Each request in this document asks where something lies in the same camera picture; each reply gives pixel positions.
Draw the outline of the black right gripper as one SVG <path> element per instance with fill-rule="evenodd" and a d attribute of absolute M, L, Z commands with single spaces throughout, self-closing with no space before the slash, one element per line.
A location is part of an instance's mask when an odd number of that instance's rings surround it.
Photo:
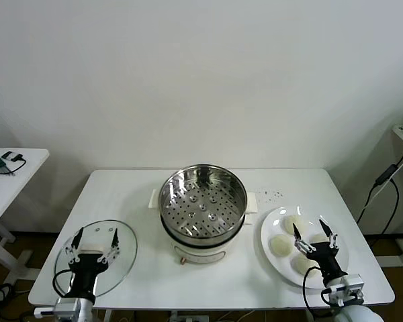
<path fill-rule="evenodd" d="M 334 279 L 348 275 L 348 273 L 341 269 L 336 259 L 336 255 L 339 252 L 339 247 L 337 246 L 338 235 L 333 233 L 332 229 L 322 219 L 320 219 L 319 222 L 329 243 L 306 243 L 302 239 L 297 226 L 293 224 L 294 245 L 305 257 L 315 261 L 319 265 L 323 283 L 328 284 Z"/>

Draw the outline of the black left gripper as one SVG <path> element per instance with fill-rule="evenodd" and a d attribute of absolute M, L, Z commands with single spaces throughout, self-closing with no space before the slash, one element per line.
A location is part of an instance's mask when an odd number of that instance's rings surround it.
<path fill-rule="evenodd" d="M 95 298 L 94 286 L 99 274 L 105 272 L 120 254 L 118 229 L 115 229 L 110 249 L 103 254 L 81 254 L 78 247 L 84 228 L 80 228 L 73 236 L 71 244 L 64 247 L 69 268 L 74 274 L 70 290 L 66 298 Z"/>

